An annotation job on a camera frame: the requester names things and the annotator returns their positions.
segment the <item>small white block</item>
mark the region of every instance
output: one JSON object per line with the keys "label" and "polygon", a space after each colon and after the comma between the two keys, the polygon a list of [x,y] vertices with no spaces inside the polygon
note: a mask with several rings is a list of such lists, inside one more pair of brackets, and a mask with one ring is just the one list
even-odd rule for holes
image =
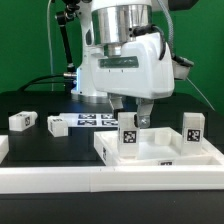
{"label": "small white block", "polygon": [[172,139],[171,131],[158,130],[155,132],[155,144],[167,146],[170,145]]}
{"label": "small white block", "polygon": [[117,148],[120,157],[136,157],[139,150],[139,128],[134,124],[135,113],[118,114]]}
{"label": "small white block", "polygon": [[50,116],[47,119],[48,130],[54,137],[68,136],[68,123],[58,116]]}
{"label": "small white block", "polygon": [[182,155],[199,155],[202,149],[205,117],[201,113],[184,113]]}
{"label": "small white block", "polygon": [[10,131],[24,131],[25,129],[33,126],[37,119],[36,112],[22,111],[9,117],[9,130]]}

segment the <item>metal cylinder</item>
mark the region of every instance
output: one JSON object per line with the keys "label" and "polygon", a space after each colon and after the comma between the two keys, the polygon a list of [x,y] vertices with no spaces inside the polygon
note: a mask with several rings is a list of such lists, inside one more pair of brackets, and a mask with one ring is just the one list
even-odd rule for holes
{"label": "metal cylinder", "polygon": [[149,5],[124,5],[93,11],[95,45],[133,41],[133,28],[151,24],[151,13]]}
{"label": "metal cylinder", "polygon": [[108,57],[115,57],[121,55],[120,44],[109,44],[108,45]]}

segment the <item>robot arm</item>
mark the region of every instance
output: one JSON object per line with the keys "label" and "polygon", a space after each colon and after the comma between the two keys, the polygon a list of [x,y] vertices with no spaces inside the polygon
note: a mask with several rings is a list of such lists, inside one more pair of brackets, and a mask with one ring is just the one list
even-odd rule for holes
{"label": "robot arm", "polygon": [[[67,7],[79,2],[63,1]],[[171,10],[187,9],[197,2],[83,0],[75,10],[82,26],[83,63],[77,69],[73,93],[91,97],[108,94],[113,110],[118,112],[122,110],[120,95],[136,97],[140,127],[149,126],[153,100],[169,97],[174,89],[173,56],[161,33],[151,29],[151,13],[158,10],[159,1]],[[148,27],[149,33],[137,35]]]}

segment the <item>green background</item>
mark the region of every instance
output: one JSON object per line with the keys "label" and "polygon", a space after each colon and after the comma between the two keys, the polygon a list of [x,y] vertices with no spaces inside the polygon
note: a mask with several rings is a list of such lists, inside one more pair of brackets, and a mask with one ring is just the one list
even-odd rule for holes
{"label": "green background", "polygon": [[[26,82],[50,74],[47,41],[48,0],[7,0],[0,2],[0,92],[17,90]],[[54,73],[66,70],[59,27],[54,19],[64,10],[62,1],[51,6],[51,32]],[[188,11],[172,12],[175,28],[175,53],[195,62],[189,78],[224,114],[224,1],[199,0]],[[165,29],[162,13],[153,22]],[[78,19],[68,24],[68,35],[75,65],[81,63],[81,29]],[[56,89],[63,90],[62,85]],[[30,90],[51,90],[51,86],[33,86]],[[189,93],[205,102],[188,81],[177,81],[176,91]]]}

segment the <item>black table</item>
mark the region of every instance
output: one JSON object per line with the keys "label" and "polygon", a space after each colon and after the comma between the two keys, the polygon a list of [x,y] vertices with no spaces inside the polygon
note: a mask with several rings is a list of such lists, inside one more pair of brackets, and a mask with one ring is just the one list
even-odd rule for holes
{"label": "black table", "polygon": [[[47,117],[59,113],[110,113],[107,104],[72,101],[63,92],[0,94],[0,134],[9,135],[10,151],[1,167],[102,166],[93,148],[93,132],[69,128],[60,139],[47,131]],[[134,100],[125,102],[135,111]],[[36,125],[23,133],[8,131],[8,116],[36,111]],[[184,112],[201,112],[205,137],[224,152],[224,117],[186,94],[155,101],[151,127],[181,133]],[[224,191],[148,191],[0,195],[1,223],[222,223]]]}

